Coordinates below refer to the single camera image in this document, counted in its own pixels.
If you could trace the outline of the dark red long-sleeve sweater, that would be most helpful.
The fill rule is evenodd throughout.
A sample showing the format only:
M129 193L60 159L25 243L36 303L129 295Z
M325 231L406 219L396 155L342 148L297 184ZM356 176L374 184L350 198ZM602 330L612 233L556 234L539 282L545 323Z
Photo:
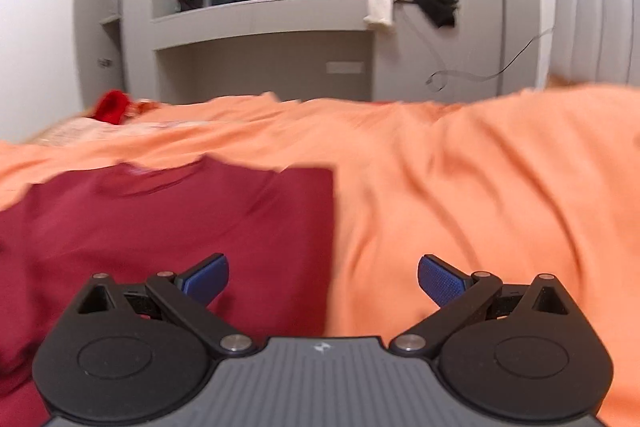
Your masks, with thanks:
M137 283L214 254L230 281L210 309L255 339L314 337L326 324L333 174L254 170L204 156L148 170L67 171L1 213L1 421L47 419L32 359L91 275Z

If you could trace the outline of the orange bed duvet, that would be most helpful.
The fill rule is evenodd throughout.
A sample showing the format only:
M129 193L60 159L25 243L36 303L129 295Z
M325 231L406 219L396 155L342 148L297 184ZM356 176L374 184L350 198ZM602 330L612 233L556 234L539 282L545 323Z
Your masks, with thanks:
M639 421L639 93L525 91L465 104L281 102L271 94L164 105L154 133L67 146L3 143L1 213L67 171L164 170L204 156L333 174L333 257L318 336L395 337L435 311L416 281L433 254L508 283L555 274L614 362L601 407Z

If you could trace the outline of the orange patterned cloth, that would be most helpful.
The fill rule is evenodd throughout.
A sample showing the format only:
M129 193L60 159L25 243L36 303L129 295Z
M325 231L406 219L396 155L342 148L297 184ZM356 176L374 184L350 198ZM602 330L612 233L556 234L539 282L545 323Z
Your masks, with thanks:
M125 116L127 119L138 118L146 113L152 112L152 110L161 108L163 106L164 103L152 100L132 101L127 107Z

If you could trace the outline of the floral patterned pillow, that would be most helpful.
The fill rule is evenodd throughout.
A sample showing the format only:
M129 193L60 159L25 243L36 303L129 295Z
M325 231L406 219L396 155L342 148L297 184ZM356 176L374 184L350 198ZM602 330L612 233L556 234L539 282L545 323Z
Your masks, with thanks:
M40 132L26 144L43 146L67 146L89 141L121 138L154 133L175 127L175 122L133 122L132 124L107 124L87 117L76 117L59 122Z

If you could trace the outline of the bright red knit hat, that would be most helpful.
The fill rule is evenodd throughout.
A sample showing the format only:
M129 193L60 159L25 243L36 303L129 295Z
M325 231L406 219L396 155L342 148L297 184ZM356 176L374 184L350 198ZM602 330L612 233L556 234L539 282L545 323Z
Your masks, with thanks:
M91 118L104 124L122 124L127 117L130 105L131 100L125 92L111 90L96 103Z

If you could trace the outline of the grey built-in wardrobe unit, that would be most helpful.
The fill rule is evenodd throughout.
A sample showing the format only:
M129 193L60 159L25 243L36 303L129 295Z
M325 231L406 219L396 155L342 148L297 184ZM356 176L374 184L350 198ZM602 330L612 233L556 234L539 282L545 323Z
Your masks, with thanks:
M540 0L459 0L454 28L409 2L389 30L367 0L248 0L179 12L177 0L119 0L122 90L169 103L227 94L285 100L474 102L533 86ZM363 62L328 75L327 62Z

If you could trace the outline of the black garment on desk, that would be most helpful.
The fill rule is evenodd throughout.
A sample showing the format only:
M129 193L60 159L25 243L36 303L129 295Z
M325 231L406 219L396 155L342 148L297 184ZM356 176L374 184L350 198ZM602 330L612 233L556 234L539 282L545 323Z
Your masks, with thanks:
M454 28L458 0L414 0L422 13L437 28Z

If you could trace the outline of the grey padded wooden headboard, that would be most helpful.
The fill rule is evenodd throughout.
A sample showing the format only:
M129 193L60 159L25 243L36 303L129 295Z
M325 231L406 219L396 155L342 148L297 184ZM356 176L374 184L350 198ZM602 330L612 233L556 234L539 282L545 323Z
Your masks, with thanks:
M639 86L639 0L555 0L547 86Z

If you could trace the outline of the open grey wardrobe door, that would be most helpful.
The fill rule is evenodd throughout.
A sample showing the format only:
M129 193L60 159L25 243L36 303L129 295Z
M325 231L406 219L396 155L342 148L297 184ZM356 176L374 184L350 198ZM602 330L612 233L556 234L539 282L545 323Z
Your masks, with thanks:
M82 104L124 87L119 0L74 0L77 72Z

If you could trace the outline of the white wall socket plate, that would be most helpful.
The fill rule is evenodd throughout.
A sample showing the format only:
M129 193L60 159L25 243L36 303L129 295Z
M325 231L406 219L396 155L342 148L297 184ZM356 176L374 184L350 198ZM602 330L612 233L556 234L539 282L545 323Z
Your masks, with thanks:
M328 75L362 75L363 62L327 62L326 73Z

